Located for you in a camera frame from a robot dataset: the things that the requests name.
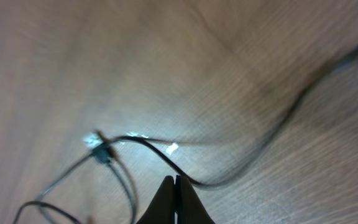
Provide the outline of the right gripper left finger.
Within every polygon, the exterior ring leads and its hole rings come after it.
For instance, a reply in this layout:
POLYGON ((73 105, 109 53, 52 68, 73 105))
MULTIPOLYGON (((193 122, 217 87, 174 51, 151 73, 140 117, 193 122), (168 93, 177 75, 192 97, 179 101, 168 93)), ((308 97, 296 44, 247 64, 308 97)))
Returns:
POLYGON ((151 203, 137 224, 175 223, 175 184, 172 176, 166 176, 151 203))

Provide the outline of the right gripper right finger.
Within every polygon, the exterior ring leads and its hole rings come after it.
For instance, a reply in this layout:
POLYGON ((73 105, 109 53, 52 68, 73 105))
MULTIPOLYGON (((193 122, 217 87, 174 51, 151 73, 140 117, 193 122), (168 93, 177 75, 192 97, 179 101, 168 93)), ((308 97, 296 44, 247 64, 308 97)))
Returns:
POLYGON ((214 224, 190 181, 182 175, 175 179, 175 203, 178 224, 214 224))

